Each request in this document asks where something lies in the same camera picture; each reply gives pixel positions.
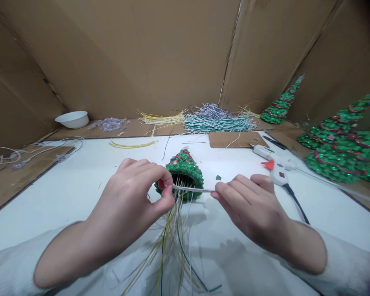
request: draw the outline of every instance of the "yellow wire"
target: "yellow wire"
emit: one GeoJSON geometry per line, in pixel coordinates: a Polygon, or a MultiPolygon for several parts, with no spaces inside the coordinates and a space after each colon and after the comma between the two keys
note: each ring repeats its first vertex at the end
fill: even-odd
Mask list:
{"type": "Polygon", "coordinates": [[[139,144],[139,145],[121,145],[118,143],[115,143],[114,141],[111,140],[111,143],[109,143],[112,147],[114,148],[121,148],[121,149],[134,149],[134,148],[141,148],[141,147],[147,147],[152,144],[155,144],[156,141],[149,142],[147,144],[139,144]]]}

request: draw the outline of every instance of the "white sleeve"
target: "white sleeve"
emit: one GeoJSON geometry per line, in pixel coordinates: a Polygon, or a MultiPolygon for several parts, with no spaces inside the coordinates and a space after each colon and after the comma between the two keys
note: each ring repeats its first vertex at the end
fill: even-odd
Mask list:
{"type": "Polygon", "coordinates": [[[325,242],[328,263],[320,275],[293,268],[282,262],[294,274],[305,280],[324,296],[370,295],[370,252],[315,229],[325,242]]]}
{"type": "Polygon", "coordinates": [[[50,290],[35,285],[34,271],[50,242],[66,227],[0,251],[0,295],[42,295],[50,290]]]}

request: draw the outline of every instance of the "finger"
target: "finger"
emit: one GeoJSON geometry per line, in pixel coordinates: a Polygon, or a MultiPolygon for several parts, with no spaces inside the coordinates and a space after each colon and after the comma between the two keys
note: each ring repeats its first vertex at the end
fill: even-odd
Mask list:
{"type": "Polygon", "coordinates": [[[146,159],[141,159],[139,161],[136,161],[136,162],[133,162],[131,165],[125,167],[123,170],[126,169],[126,171],[128,172],[133,172],[135,169],[139,168],[139,167],[142,167],[144,165],[147,165],[149,164],[150,162],[146,159]]]}
{"type": "Polygon", "coordinates": [[[247,188],[249,188],[258,195],[263,195],[265,193],[264,188],[260,187],[258,184],[256,184],[255,182],[253,182],[252,180],[248,179],[243,175],[237,175],[233,180],[242,183],[243,185],[245,185],[247,188]]]}
{"type": "Polygon", "coordinates": [[[240,214],[240,216],[246,215],[247,212],[250,211],[250,204],[248,201],[233,187],[223,182],[218,182],[215,185],[215,191],[222,195],[222,197],[237,213],[240,214]]]}
{"type": "Polygon", "coordinates": [[[131,164],[137,162],[137,160],[134,160],[132,158],[125,158],[121,164],[119,165],[118,169],[116,170],[116,172],[120,172],[121,170],[127,168],[128,166],[130,166],[131,164]]]}
{"type": "Polygon", "coordinates": [[[255,201],[260,198],[259,194],[255,193],[254,191],[249,189],[241,182],[238,182],[237,180],[230,181],[227,184],[233,187],[238,193],[240,193],[241,196],[244,197],[250,205],[255,203],[255,201]]]}
{"type": "Polygon", "coordinates": [[[175,203],[173,187],[167,186],[162,192],[162,197],[151,204],[151,217],[153,217],[154,222],[172,209],[175,203]]]}
{"type": "Polygon", "coordinates": [[[155,165],[143,173],[140,173],[139,179],[145,184],[153,184],[154,182],[161,180],[164,187],[173,185],[173,177],[171,176],[171,173],[161,165],[155,165]]]}
{"type": "Polygon", "coordinates": [[[238,225],[240,225],[240,223],[242,223],[243,221],[241,217],[238,215],[238,213],[229,205],[229,203],[218,192],[212,192],[211,196],[215,198],[217,201],[219,201],[219,203],[226,211],[226,213],[229,215],[234,225],[238,227],[238,225]]]}
{"type": "Polygon", "coordinates": [[[251,176],[251,181],[259,185],[266,191],[274,194],[274,182],[273,180],[265,175],[255,174],[251,176]]]}

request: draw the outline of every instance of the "left hand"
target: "left hand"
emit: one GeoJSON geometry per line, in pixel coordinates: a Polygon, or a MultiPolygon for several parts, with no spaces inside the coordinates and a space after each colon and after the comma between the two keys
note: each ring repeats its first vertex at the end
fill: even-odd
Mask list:
{"type": "Polygon", "coordinates": [[[170,172],[146,159],[125,159],[86,221],[63,230],[46,248],[34,275],[40,288],[84,276],[117,257],[174,207],[170,172]],[[162,197],[151,203],[154,182],[162,197]]]}

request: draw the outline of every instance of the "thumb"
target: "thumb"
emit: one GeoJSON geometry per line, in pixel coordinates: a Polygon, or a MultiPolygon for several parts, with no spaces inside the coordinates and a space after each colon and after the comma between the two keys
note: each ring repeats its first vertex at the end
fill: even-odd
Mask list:
{"type": "Polygon", "coordinates": [[[265,175],[255,174],[251,176],[251,181],[259,185],[266,191],[274,194],[274,182],[273,180],[265,175]]]}
{"type": "Polygon", "coordinates": [[[162,192],[162,197],[152,204],[153,217],[157,220],[166,214],[175,205],[173,186],[167,186],[162,192]]]}

